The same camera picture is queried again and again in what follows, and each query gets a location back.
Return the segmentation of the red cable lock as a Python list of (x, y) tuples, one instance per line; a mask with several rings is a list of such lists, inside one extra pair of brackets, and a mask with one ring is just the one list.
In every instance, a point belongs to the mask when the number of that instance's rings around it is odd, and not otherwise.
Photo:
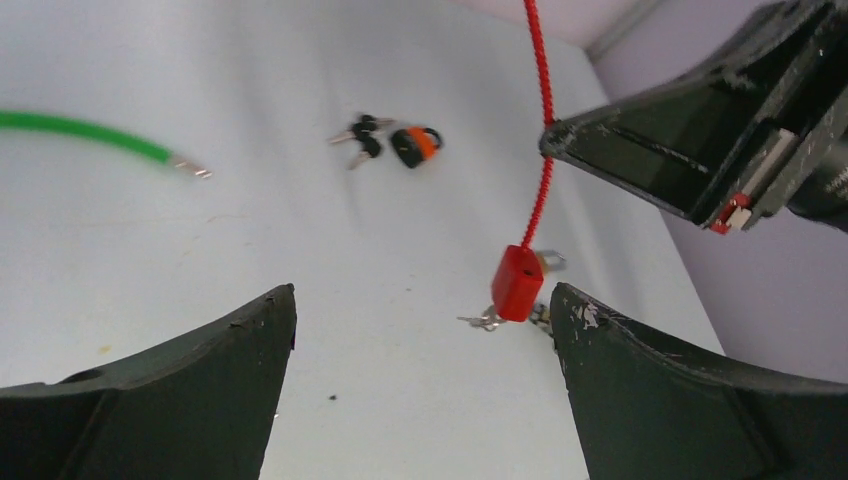
[[(555, 109), (540, 12), (534, 0), (524, 0), (523, 4), (535, 58), (543, 125), (550, 126)], [(521, 242), (506, 247), (490, 285), (493, 325), (526, 321), (544, 284), (542, 262), (532, 248), (553, 177), (553, 159), (546, 155), (542, 159), (539, 185)]]

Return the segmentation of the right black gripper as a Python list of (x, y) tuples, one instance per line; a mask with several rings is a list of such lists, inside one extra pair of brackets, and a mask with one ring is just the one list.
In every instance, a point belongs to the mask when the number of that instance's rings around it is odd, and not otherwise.
[(555, 121), (540, 151), (704, 229), (847, 229), (847, 4), (757, 8), (686, 73)]

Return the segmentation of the keys of red lock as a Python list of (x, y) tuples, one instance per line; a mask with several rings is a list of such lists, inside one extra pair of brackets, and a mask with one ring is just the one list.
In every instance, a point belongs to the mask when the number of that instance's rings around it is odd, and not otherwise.
[(458, 317), (458, 320), (468, 324), (472, 328), (481, 329), (486, 332), (494, 332), (501, 325), (506, 323), (506, 320), (502, 319), (498, 315), (494, 305), (487, 307), (478, 316), (460, 316)]

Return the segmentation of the small brass padlock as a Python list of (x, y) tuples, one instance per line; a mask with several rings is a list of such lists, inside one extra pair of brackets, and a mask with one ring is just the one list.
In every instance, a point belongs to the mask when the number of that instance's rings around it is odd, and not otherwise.
[(568, 261), (563, 254), (556, 250), (535, 250), (534, 254), (539, 261), (544, 282), (542, 289), (537, 294), (528, 320), (548, 337), (553, 338), (549, 297), (552, 285), (558, 276), (567, 269)]

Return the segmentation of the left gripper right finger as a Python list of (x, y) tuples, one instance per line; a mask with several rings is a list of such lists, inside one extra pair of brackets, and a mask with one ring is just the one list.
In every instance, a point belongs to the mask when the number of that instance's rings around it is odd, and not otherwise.
[(593, 479), (843, 479), (847, 387), (713, 353), (561, 283), (554, 345)]

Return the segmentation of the green cable lock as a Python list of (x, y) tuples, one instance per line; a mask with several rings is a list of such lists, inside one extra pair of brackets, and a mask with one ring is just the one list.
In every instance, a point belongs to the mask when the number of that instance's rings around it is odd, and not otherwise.
[(1, 129), (81, 138), (132, 152), (197, 178), (208, 179), (213, 175), (211, 170), (161, 143), (126, 130), (84, 119), (42, 112), (2, 110)]

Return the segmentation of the black keys bunch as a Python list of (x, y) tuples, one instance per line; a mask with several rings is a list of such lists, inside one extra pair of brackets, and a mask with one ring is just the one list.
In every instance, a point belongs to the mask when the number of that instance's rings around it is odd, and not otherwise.
[(395, 123), (396, 121), (392, 118), (362, 113), (346, 130), (331, 137), (328, 143), (335, 145), (346, 141), (356, 141), (359, 144), (359, 152), (347, 167), (348, 170), (355, 170), (361, 164), (382, 154), (383, 146), (378, 136), (385, 133), (386, 129)]

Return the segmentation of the orange padlock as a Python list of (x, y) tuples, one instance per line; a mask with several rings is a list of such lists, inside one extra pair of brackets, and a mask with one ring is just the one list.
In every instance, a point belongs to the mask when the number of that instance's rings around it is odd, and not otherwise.
[(441, 134), (435, 129), (410, 126), (394, 131), (389, 143), (400, 161), (409, 169), (418, 168), (433, 158), (444, 146)]

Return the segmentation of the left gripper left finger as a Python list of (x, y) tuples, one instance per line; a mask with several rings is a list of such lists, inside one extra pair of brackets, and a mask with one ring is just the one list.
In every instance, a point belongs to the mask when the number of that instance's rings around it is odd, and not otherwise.
[(5, 479), (256, 479), (297, 314), (292, 285), (58, 383), (1, 391)]

